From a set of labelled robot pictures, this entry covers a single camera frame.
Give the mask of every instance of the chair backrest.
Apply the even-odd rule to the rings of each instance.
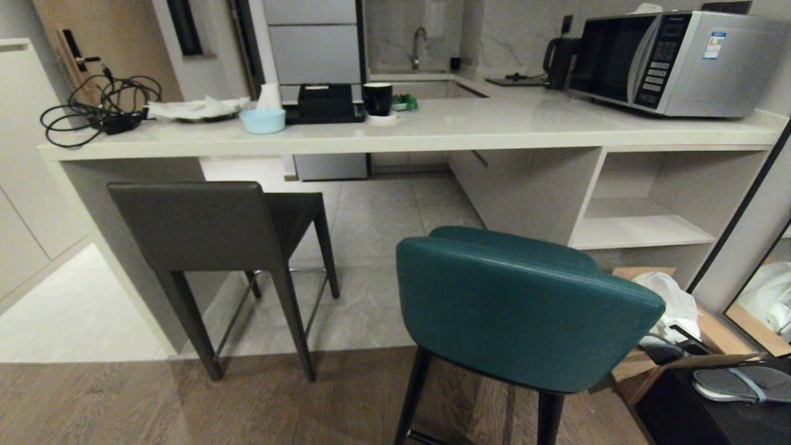
[[[654,325],[664,301],[570,261],[572,249],[529,241],[536,255],[530,244],[401,241],[404,323],[416,343],[479,372],[541,390],[587,389]]]
[[[114,183],[108,191],[154,269],[287,267],[257,182]]]

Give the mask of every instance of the white countertop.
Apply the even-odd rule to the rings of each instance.
[[[382,78],[372,76],[372,80]],[[454,74],[390,74],[390,80],[455,80],[489,98],[419,100],[391,127],[363,124],[296,125],[273,135],[251,135],[240,120],[213,124],[146,121],[134,131],[101,135],[78,150],[41,146],[52,160],[171,158],[223,155],[487,150],[559,146],[773,145],[787,118],[757,110],[744,120],[652,117],[593,104],[557,91],[500,87]]]

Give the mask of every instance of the chair leg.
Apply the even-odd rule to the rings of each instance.
[[[261,299],[261,289],[258,287],[258,280],[255,279],[255,272],[246,270],[244,274],[248,277],[248,281],[252,283],[252,294],[257,299]]]
[[[275,289],[278,291],[280,306],[283,308],[286,322],[289,324],[291,338],[293,338],[294,345],[297,347],[297,356],[302,363],[302,370],[305,371],[305,377],[308,378],[309,382],[315,382],[316,372],[313,370],[310,360],[308,341],[305,338],[305,328],[302,326],[302,317],[299,314],[297,295],[294,292],[294,283],[291,280],[291,271],[288,268],[274,270],[272,271],[272,280],[274,281]]]
[[[403,445],[407,440],[407,435],[412,426],[414,411],[418,408],[420,393],[423,391],[423,384],[426,383],[429,365],[431,364],[431,353],[422,346],[418,346],[418,351],[414,355],[412,364],[412,375],[409,378],[407,396],[404,398],[401,408],[401,420],[398,423],[398,430],[395,432],[395,445]]]
[[[170,306],[173,307],[181,325],[187,331],[187,337],[195,347],[209,377],[215,382],[221,380],[222,367],[214,352],[214,346],[211,345],[209,333],[203,324],[198,304],[195,302],[195,296],[192,294],[184,273],[157,271],[157,277],[170,301]]]
[[[316,227],[316,235],[321,246],[321,256],[324,259],[324,268],[327,269],[327,277],[330,279],[330,290],[332,298],[338,299],[341,296],[338,286],[338,273],[335,271],[335,259],[332,256],[332,242],[330,241],[330,226],[327,224],[327,212],[324,205],[321,205],[319,214],[313,219],[313,226]]]
[[[564,397],[561,394],[539,392],[538,445],[554,445],[554,440],[558,436]]]

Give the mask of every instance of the wooden floor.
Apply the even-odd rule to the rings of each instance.
[[[0,365],[0,443],[391,444],[413,348],[194,360]],[[537,394],[435,360],[414,427],[449,443],[532,444]],[[645,444],[609,386],[566,398],[558,444]]]

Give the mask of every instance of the faucet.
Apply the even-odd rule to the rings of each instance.
[[[423,36],[423,41],[429,41],[428,37],[426,36],[426,29],[422,26],[414,31],[414,36],[412,36],[412,69],[417,70],[420,68],[420,59],[418,58],[418,38]]]

